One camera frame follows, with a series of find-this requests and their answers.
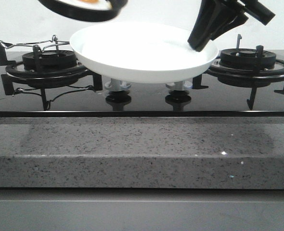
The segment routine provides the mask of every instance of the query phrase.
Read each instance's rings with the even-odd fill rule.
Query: white plate
[[[88,69],[137,83],[170,83],[205,72],[217,57],[210,41],[192,50],[190,31],[153,23],[104,23],[76,32],[70,44]]]

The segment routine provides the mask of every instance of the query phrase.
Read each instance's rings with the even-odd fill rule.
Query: granite countertop
[[[284,189],[284,117],[0,118],[0,187]]]

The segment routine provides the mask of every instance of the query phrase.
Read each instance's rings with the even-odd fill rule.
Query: gas stove
[[[241,38],[202,75],[167,84],[101,76],[56,35],[0,41],[0,116],[284,116],[284,51],[240,48]],[[17,46],[31,52],[10,52]]]

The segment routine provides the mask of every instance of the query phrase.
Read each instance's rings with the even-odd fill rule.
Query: burner cap
[[[220,53],[220,65],[241,70],[253,70],[258,62],[257,54],[255,49],[226,49]],[[275,53],[263,51],[261,70],[272,69],[275,62]]]
[[[34,53],[26,53],[22,55],[22,62],[25,70],[36,69],[36,59]],[[43,70],[61,70],[71,68],[77,65],[77,58],[73,51],[44,51],[39,54],[39,64]]]

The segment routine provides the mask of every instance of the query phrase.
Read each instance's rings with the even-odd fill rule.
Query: white wall
[[[120,16],[113,21],[147,21],[164,23],[191,30],[196,20],[200,0],[129,0]],[[242,47],[262,44],[266,49],[284,49],[284,0],[260,0],[274,11],[276,17],[264,26],[250,17],[249,21],[216,40],[219,49],[236,44],[243,35]],[[69,40],[77,30],[92,23],[80,22],[57,15],[37,0],[0,0],[0,39],[6,42],[30,42],[50,39]]]

